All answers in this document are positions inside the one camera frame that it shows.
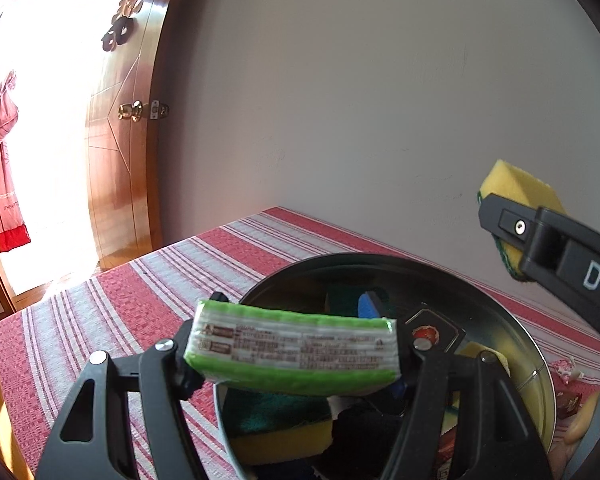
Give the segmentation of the wooden door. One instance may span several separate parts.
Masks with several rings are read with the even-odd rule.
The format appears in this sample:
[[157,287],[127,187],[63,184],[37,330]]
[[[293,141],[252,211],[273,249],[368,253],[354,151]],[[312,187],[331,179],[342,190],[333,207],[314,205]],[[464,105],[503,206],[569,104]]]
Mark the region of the wooden door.
[[88,211],[100,270],[161,243],[156,62],[171,0],[117,0],[100,43],[105,70],[86,115]]

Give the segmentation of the red snack packet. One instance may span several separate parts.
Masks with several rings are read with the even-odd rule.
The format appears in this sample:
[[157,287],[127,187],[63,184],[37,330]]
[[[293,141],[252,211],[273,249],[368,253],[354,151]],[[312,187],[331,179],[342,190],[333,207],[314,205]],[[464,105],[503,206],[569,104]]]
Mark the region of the red snack packet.
[[456,428],[450,429],[440,437],[438,452],[436,455],[436,463],[438,465],[445,464],[452,458],[455,446],[455,437]]

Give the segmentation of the brass door knob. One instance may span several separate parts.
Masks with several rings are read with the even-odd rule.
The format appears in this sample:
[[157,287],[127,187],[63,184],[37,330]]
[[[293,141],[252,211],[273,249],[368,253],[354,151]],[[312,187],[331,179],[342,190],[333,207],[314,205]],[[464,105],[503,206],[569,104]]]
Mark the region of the brass door knob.
[[119,120],[132,120],[132,122],[140,122],[144,116],[143,102],[136,100],[133,103],[123,103],[118,107]]

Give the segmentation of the round metal tin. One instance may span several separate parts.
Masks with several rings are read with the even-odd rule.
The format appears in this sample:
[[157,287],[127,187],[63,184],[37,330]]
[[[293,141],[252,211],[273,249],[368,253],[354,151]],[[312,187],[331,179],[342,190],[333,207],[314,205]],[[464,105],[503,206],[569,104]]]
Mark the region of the round metal tin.
[[[483,350],[496,354],[520,393],[544,445],[552,443],[556,422],[554,387],[545,359],[528,332],[503,306],[477,287],[425,263],[374,254],[335,254],[304,260],[280,270],[254,285],[244,303],[269,309],[326,313],[326,292],[332,285],[381,287],[396,308],[396,320],[421,308],[443,314],[466,335],[456,353],[474,358]],[[358,315],[392,316],[377,295],[366,292],[358,300]],[[329,448],[322,454],[271,465],[244,466],[234,456],[224,432],[221,410],[229,388],[215,389],[220,428],[236,474],[242,479],[333,479]],[[372,404],[386,414],[406,415],[415,388],[400,382],[362,399],[332,400],[334,422],[346,408]],[[445,407],[441,435],[456,428],[460,395],[454,392]],[[438,465],[429,479],[451,479],[451,460]]]

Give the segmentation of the green white tissue pack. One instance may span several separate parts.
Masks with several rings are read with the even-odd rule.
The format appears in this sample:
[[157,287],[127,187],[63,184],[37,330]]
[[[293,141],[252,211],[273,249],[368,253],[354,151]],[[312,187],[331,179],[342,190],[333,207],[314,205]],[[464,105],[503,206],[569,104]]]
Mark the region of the green white tissue pack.
[[295,396],[357,396],[400,376],[396,321],[201,300],[184,361],[209,382]]

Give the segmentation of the black knitted ball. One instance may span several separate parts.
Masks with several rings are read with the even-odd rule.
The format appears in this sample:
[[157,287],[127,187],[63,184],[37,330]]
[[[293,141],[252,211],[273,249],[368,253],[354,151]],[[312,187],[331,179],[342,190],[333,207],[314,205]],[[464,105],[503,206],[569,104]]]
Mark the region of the black knitted ball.
[[332,427],[330,463],[334,479],[379,479],[403,422],[360,403],[342,411]]

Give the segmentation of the red hanging cloth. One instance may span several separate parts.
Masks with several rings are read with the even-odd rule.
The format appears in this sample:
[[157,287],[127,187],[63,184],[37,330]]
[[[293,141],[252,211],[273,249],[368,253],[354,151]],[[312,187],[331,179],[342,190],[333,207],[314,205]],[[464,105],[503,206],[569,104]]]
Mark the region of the red hanging cloth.
[[0,84],[0,252],[31,243],[26,222],[23,220],[10,172],[6,136],[17,125],[19,108],[14,101],[17,78],[9,72]]

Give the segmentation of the yellow green sponge far in tin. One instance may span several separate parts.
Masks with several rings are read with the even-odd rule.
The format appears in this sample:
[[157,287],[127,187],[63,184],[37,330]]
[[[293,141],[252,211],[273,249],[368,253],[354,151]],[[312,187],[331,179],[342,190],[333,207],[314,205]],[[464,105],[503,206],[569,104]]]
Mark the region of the yellow green sponge far in tin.
[[332,285],[326,292],[324,303],[325,312],[330,315],[358,316],[358,300],[366,292],[373,292],[384,305],[386,313],[393,318],[396,316],[396,308],[390,302],[388,292],[381,287],[367,288],[364,286]]

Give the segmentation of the brown candy wrapper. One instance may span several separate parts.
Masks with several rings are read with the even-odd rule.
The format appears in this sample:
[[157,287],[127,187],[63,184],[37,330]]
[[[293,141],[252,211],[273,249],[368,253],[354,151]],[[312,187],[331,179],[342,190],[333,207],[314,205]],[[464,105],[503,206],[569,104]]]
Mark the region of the brown candy wrapper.
[[567,419],[580,410],[582,394],[573,391],[556,392],[556,412],[559,419]]

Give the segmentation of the red white candy wrapper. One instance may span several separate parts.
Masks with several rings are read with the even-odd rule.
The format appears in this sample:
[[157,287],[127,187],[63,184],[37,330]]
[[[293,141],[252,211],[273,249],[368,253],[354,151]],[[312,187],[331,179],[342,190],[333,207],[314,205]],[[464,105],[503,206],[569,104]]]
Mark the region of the red white candy wrapper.
[[560,381],[568,386],[573,382],[580,382],[584,377],[582,370],[577,366],[576,361],[570,356],[561,358],[548,364],[550,371],[557,375]]

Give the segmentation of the dark door ornament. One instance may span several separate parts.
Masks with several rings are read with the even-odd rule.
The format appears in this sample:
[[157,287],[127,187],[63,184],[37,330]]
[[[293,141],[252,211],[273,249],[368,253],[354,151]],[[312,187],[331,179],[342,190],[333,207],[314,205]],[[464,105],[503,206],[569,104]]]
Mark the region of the dark door ornament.
[[109,29],[102,36],[102,50],[111,52],[126,44],[135,28],[135,14],[142,10],[144,0],[120,0],[117,12],[111,18]]

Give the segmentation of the black box with red emblem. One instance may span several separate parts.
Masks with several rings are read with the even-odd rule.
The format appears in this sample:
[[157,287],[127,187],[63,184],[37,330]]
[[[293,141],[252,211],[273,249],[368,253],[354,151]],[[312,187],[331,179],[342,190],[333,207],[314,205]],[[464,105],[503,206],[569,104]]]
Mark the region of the black box with red emblem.
[[465,339],[465,331],[430,308],[421,308],[401,321],[408,348],[423,356],[453,354]]

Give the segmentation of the green topped yellow sponge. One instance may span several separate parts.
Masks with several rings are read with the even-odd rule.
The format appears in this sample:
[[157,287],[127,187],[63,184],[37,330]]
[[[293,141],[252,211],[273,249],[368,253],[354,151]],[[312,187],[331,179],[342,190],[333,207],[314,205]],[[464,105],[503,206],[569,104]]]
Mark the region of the green topped yellow sponge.
[[228,444],[244,466],[303,460],[332,444],[332,411],[319,396],[229,388],[221,419]]

